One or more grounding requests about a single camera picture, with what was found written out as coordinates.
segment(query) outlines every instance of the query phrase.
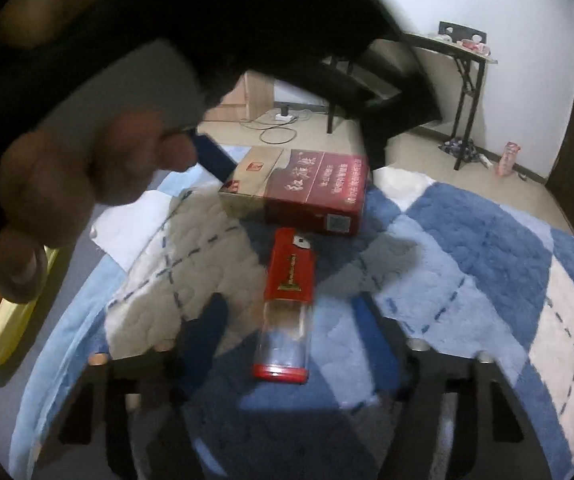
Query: pink item on table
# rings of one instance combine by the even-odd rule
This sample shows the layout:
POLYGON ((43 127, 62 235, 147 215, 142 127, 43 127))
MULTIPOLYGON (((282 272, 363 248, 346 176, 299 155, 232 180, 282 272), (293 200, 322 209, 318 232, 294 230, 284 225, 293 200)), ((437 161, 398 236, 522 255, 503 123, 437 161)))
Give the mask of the pink item on table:
POLYGON ((507 142, 504 147, 504 152, 500 158, 500 162, 496 168, 496 174, 498 176, 507 176, 512 174, 513 164, 516 161, 516 156, 520 151, 520 146, 515 142, 507 142))

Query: red and gold box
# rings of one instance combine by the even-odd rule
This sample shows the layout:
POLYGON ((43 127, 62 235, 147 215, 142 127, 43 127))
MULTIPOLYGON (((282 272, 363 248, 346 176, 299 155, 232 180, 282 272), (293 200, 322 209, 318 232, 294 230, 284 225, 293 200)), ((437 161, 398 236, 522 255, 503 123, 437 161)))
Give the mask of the red and gold box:
POLYGON ((351 236, 363 215, 367 175, 361 155, 258 146, 219 195, 234 218, 351 236))

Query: fingernail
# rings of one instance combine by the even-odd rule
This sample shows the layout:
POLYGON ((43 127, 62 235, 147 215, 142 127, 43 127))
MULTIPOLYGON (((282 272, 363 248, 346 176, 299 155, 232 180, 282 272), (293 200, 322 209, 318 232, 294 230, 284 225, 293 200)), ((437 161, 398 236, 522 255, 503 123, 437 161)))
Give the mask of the fingernail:
POLYGON ((36 274, 37 266, 38 263, 36 262, 36 254, 32 253, 32 256, 29 258, 25 268, 17 274, 10 275, 11 281, 17 285, 25 285, 36 274))

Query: tile floor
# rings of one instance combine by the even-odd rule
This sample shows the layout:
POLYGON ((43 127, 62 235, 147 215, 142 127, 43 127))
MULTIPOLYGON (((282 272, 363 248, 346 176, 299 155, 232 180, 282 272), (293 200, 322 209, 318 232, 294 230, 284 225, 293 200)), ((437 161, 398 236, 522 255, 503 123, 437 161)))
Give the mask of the tile floor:
MULTIPOLYGON (((270 110, 258 120, 273 123, 277 110, 270 110)), ((324 114, 294 112, 301 119, 289 127, 297 132, 294 140, 283 144, 287 148, 320 150, 336 153, 360 153, 363 150, 358 128, 353 121, 335 119, 333 134, 327 135, 327 117, 324 114)), ((262 127, 256 123, 249 126, 262 127)), ((259 146, 263 143, 257 132, 238 123, 206 122, 201 131, 209 133, 222 144, 259 146)), ((280 142, 289 139, 293 132, 270 130, 264 135, 266 140, 280 142)), ((553 227, 571 233, 555 199, 542 184, 532 180, 523 182, 517 174, 498 177, 482 164, 464 164, 460 171, 453 171, 455 159, 437 148, 435 140, 413 134, 401 134, 389 141, 387 162, 397 168, 425 173, 439 182, 478 193, 494 202, 509 205, 529 212, 536 218, 548 222, 553 227)))

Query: red lighter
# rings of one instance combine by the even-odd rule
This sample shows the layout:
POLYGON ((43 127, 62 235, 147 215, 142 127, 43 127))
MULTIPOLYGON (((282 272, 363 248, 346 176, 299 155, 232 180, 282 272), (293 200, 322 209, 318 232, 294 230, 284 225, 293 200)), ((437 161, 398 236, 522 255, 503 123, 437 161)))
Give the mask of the red lighter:
POLYGON ((314 252, 296 229, 276 230, 254 356, 253 373, 259 379, 307 382, 314 266, 314 252))

